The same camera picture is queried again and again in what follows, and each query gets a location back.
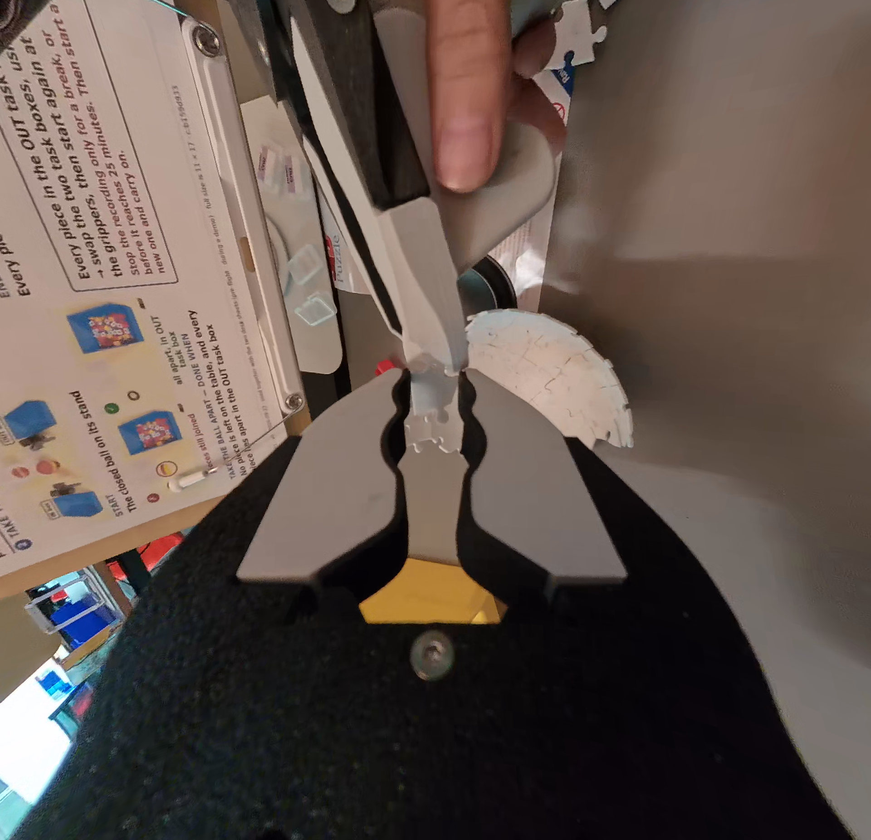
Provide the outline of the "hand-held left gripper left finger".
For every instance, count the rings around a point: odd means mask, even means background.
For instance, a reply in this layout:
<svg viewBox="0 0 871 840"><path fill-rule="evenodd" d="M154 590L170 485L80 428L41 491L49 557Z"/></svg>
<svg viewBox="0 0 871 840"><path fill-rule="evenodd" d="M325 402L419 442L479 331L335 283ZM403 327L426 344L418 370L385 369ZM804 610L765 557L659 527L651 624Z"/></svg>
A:
<svg viewBox="0 0 871 840"><path fill-rule="evenodd" d="M250 583L383 588L408 560L398 468L410 374L398 368L323 411L296 447L237 576Z"/></svg>

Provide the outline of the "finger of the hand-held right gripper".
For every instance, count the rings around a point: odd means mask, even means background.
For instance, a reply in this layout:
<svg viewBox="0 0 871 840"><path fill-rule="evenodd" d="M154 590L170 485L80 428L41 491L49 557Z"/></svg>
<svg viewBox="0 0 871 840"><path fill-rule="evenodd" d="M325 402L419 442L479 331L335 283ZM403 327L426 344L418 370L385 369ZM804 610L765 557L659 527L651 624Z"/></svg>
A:
<svg viewBox="0 0 871 840"><path fill-rule="evenodd" d="M377 228L378 270L387 275L406 357L459 373L468 361L465 319L437 206L428 197L404 203L377 214Z"/></svg>
<svg viewBox="0 0 871 840"><path fill-rule="evenodd" d="M416 350L403 330L404 310L398 301L396 272L382 227L382 215L372 204L352 160L295 18L291 19L291 41L313 123L315 138L306 138L303 145L314 176L369 294L376 301L387 327L400 341L403 359L414 360Z"/></svg>

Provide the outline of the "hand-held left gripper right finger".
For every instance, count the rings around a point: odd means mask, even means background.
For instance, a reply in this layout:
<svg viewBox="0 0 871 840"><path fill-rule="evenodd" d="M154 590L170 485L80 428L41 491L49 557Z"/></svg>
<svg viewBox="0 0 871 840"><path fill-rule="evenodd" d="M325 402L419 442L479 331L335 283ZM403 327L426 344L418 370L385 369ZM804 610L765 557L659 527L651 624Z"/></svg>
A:
<svg viewBox="0 0 871 840"><path fill-rule="evenodd" d="M497 599L554 599L627 572L566 438L480 371L459 388L463 481L456 531L463 570Z"/></svg>

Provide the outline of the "black round ball stand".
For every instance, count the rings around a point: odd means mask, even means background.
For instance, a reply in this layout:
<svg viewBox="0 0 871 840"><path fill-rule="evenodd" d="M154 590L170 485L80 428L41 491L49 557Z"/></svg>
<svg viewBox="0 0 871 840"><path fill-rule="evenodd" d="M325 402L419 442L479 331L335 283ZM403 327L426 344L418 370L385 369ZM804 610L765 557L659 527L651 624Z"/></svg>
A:
<svg viewBox="0 0 871 840"><path fill-rule="evenodd" d="M505 269L490 255L467 269L456 282L463 315L517 310L517 292Z"/></svg>

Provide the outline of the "puzzle piece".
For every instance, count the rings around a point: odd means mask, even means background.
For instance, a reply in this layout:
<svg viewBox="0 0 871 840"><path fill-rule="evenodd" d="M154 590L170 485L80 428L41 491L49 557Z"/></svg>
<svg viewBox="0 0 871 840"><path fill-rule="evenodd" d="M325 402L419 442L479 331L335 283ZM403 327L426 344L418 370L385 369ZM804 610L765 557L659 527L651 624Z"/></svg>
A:
<svg viewBox="0 0 871 840"><path fill-rule="evenodd" d="M459 361L443 364L431 354L405 354L410 374L410 406L404 419L407 445L422 454L437 449L457 454L463 444L464 423L459 410L460 380L469 364L468 347Z"/></svg>

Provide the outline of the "partly built white puzzle ball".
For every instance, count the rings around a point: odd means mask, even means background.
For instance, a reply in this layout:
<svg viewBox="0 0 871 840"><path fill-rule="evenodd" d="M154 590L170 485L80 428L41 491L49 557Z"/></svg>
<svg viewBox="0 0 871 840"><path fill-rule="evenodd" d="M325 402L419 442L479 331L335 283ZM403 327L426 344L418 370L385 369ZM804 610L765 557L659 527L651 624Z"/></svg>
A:
<svg viewBox="0 0 871 840"><path fill-rule="evenodd" d="M466 326L470 367L534 407L588 448L634 443L626 393L612 362L571 326L540 313L493 310Z"/></svg>

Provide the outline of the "folded puzzle instruction leaflet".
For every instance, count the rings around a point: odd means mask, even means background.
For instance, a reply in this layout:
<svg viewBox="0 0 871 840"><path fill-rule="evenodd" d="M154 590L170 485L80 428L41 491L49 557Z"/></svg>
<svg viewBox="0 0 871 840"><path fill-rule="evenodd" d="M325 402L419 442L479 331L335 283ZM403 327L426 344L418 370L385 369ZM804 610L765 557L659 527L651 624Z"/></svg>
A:
<svg viewBox="0 0 871 840"><path fill-rule="evenodd" d="M563 55L560 68L546 70L536 77L539 88L550 100L562 123L567 123L568 120L574 72L572 52L567 51ZM339 291L369 295L360 264L352 249L346 245L332 207L320 185L317 186L317 196L320 203L325 251L334 288ZM528 312L538 310L555 196L556 188L553 188L547 203L536 214L488 251L489 258L502 268L510 281L520 309Z"/></svg>

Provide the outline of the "pile of puzzle pieces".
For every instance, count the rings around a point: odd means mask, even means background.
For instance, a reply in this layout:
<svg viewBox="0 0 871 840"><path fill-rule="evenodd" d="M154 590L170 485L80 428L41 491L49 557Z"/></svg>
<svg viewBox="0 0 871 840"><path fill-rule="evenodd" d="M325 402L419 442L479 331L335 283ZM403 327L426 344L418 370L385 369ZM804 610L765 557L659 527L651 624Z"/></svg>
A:
<svg viewBox="0 0 871 840"><path fill-rule="evenodd" d="M618 0L597 0L607 10ZM566 64L576 66L594 62L596 44L604 41L607 28L592 26L591 0L566 0L561 8L561 17L555 25L556 42L546 69L560 70Z"/></svg>

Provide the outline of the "person's right hand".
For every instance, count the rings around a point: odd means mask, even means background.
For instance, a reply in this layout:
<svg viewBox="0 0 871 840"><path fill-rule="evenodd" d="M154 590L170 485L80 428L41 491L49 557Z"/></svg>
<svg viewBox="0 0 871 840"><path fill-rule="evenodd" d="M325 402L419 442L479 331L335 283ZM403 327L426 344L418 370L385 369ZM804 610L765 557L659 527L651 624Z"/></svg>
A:
<svg viewBox="0 0 871 840"><path fill-rule="evenodd" d="M446 190L467 194L493 176L508 122L536 128L553 156L566 127L535 82L557 41L548 15L513 40L509 0L425 0L433 165Z"/></svg>

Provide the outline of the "yellow plastic bin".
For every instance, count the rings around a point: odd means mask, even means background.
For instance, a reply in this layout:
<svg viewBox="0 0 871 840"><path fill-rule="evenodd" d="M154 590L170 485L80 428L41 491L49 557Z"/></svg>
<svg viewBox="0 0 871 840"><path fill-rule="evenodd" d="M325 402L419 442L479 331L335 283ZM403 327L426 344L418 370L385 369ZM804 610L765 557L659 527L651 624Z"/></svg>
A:
<svg viewBox="0 0 871 840"><path fill-rule="evenodd" d="M460 566L412 558L359 607L369 624L489 625L507 610Z"/></svg>

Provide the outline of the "printed task instruction sheet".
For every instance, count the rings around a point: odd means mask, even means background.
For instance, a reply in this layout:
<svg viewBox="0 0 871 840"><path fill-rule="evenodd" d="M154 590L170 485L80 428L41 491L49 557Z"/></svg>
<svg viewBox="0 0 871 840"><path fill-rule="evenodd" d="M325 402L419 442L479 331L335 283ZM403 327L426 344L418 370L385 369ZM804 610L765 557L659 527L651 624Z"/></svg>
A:
<svg viewBox="0 0 871 840"><path fill-rule="evenodd" d="M189 416L282 412L182 20L49 0L2 51L2 560L229 493Z"/></svg>

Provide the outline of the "blue storage crate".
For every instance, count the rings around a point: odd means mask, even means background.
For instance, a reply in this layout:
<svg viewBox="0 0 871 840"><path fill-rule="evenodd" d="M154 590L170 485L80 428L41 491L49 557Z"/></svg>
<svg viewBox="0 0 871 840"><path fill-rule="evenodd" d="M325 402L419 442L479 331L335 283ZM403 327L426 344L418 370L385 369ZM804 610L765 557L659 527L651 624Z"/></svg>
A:
<svg viewBox="0 0 871 840"><path fill-rule="evenodd" d="M93 595L84 595L77 601L66 601L53 610L49 619L71 651L120 621L111 606L98 602Z"/></svg>

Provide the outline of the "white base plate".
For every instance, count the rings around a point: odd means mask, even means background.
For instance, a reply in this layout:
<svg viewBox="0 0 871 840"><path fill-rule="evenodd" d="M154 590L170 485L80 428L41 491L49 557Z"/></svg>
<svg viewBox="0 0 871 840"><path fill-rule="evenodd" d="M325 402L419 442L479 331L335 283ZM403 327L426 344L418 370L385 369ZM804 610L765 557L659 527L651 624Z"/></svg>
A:
<svg viewBox="0 0 871 840"><path fill-rule="evenodd" d="M281 186L279 193L269 193L259 187L259 195L267 218L267 229L272 243L279 286L288 315L292 341L300 371L327 375L336 371L343 360L343 344L339 331L338 313L328 323L309 327L294 314L294 308L308 295L321 291L333 297L332 279L328 271L321 212L315 195L313 177L305 155L286 112L268 95L262 95L241 105L251 158L256 175L259 148L271 144L283 155L297 157L307 170L308 190L305 196L287 195ZM305 244L312 244L321 258L320 274L302 287L295 286L285 298L283 293L287 277L287 262Z"/></svg>

